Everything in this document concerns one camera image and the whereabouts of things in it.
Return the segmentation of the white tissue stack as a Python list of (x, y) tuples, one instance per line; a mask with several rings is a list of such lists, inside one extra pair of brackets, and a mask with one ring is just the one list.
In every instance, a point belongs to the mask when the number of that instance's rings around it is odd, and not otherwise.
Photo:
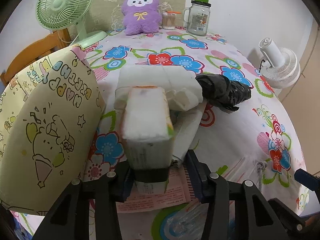
[(133, 87), (161, 87), (170, 110), (186, 112), (203, 102), (202, 88), (195, 73), (182, 66), (132, 65), (123, 66), (115, 90), (115, 109), (124, 109)]

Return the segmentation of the floral tablecloth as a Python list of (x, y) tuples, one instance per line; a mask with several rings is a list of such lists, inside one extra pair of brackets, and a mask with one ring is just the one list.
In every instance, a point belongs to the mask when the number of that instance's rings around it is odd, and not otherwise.
[(267, 199), (279, 198), (297, 214), (309, 201), (308, 189), (293, 178), (304, 168), (303, 154), (295, 129), (285, 108), (266, 80), (233, 46), (221, 43), (218, 35), (197, 38), (183, 31), (126, 37), (115, 32), (88, 50), (99, 85), (108, 95), (106, 114), (95, 140), (119, 147), (116, 137), (120, 114), (113, 108), (119, 66), (128, 63), (152, 63), (151, 55), (189, 62), (195, 70), (223, 74), (250, 82), (252, 96), (230, 112), (208, 103), (195, 139), (191, 143), (197, 156), (212, 170), (228, 180), (251, 179), (261, 187)]

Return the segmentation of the white standing fan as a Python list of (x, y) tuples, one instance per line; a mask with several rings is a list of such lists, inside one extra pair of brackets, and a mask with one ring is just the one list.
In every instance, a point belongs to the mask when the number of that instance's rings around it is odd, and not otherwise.
[(266, 63), (262, 67), (262, 76), (272, 88), (284, 89), (296, 83), (300, 64), (294, 51), (278, 47), (269, 37), (259, 42), (259, 49)]

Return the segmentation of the pink paper packet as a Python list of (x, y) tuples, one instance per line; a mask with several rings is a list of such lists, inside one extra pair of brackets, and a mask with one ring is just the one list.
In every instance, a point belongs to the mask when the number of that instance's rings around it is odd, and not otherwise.
[(136, 186), (132, 188), (130, 196), (124, 203), (117, 203), (118, 213), (137, 213), (163, 209), (195, 199), (190, 178), (186, 169), (172, 167), (166, 191), (163, 194), (140, 194)]

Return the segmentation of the glass jar with green cup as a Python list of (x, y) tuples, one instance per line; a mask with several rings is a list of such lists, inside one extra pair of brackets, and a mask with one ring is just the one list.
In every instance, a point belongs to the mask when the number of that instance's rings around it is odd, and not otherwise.
[(188, 12), (188, 19), (184, 20), (188, 33), (206, 36), (211, 6), (209, 0), (191, 0), (191, 6), (183, 11), (183, 15)]

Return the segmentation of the cotton swab jar orange lid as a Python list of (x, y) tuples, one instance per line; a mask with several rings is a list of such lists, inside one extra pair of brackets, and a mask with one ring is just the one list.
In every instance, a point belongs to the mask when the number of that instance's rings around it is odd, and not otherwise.
[(177, 11), (163, 11), (162, 12), (162, 28), (173, 30), (176, 27), (176, 18), (181, 12)]

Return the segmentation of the purple plush toy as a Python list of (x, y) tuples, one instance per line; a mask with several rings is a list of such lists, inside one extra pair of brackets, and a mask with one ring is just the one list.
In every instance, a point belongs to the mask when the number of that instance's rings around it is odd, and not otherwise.
[(159, 0), (124, 0), (121, 12), (125, 34), (157, 33), (162, 20), (158, 6)]

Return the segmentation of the beige door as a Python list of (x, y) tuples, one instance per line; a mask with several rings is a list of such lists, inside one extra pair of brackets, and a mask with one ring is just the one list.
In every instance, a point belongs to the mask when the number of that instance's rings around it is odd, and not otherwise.
[(297, 82), (278, 96), (298, 135), (307, 171), (319, 175), (319, 25), (313, 21)]

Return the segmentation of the black plastic bag bundle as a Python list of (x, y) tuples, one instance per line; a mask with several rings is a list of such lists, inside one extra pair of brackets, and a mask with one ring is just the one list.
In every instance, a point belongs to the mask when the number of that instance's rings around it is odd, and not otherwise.
[(251, 98), (251, 88), (232, 81), (221, 74), (197, 74), (195, 79), (202, 88), (202, 96), (214, 106), (236, 112), (238, 104)]

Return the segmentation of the green desk fan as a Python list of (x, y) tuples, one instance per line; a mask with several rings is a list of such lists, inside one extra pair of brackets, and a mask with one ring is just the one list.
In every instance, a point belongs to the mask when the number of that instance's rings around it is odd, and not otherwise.
[(75, 26), (77, 35), (71, 44), (79, 44), (87, 48), (101, 40), (107, 33), (102, 30), (88, 33), (86, 31), (86, 15), (93, 0), (38, 0), (36, 17), (41, 26), (51, 31), (67, 29)]

